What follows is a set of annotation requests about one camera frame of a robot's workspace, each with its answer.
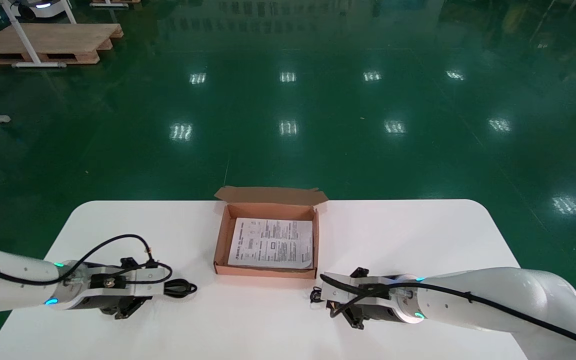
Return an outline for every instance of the floor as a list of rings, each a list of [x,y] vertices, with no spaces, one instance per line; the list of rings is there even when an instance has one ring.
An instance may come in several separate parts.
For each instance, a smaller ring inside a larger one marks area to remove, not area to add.
[[[77,0],[125,36],[92,66],[0,66],[0,250],[43,257],[92,200],[319,187],[473,199],[576,287],[571,2]]]

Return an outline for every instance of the box lid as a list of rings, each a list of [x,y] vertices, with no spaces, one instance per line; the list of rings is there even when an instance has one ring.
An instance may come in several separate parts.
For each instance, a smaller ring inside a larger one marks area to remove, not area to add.
[[[311,207],[328,201],[326,194],[317,187],[294,189],[291,187],[224,186],[214,196],[227,203],[274,203]]]

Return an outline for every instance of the robotic arm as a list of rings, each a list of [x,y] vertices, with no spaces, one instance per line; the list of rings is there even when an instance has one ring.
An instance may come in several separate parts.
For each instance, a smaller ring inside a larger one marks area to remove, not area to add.
[[[489,268],[427,278],[411,274],[325,273],[315,300],[327,301],[355,329],[376,319],[425,319],[462,328],[512,333],[531,359],[576,359],[576,290],[546,271]]]
[[[130,237],[146,246],[150,260],[145,264],[132,257],[121,259],[120,266],[85,261],[105,244]],[[114,237],[81,260],[63,263],[0,251],[0,312],[47,305],[55,310],[98,308],[115,319],[127,319],[153,296],[181,298],[197,291],[183,279],[166,281],[171,275],[172,269],[153,260],[150,248],[137,235]]]

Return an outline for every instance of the white table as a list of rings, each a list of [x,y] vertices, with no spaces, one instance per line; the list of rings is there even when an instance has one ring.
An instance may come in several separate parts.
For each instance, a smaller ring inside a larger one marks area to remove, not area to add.
[[[313,280],[216,275],[213,251],[223,202],[95,201],[70,215],[45,259],[78,259],[123,233],[142,235],[194,296],[155,297],[130,319],[99,310],[14,310],[0,331],[0,359],[459,359],[523,360],[509,333],[434,321],[368,321],[354,330],[309,305]],[[470,200],[329,201],[320,211],[319,271],[432,276],[518,267],[484,207]],[[91,262],[146,259],[137,240],[103,248]]]

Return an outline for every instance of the cardboard box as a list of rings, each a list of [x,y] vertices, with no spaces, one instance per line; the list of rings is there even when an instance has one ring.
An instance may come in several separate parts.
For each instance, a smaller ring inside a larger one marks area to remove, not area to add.
[[[315,205],[328,201],[318,189],[225,186],[214,196],[227,203],[214,252],[214,270],[220,275],[315,279],[320,253],[319,214]],[[259,268],[228,265],[237,218],[312,221],[312,269]]]

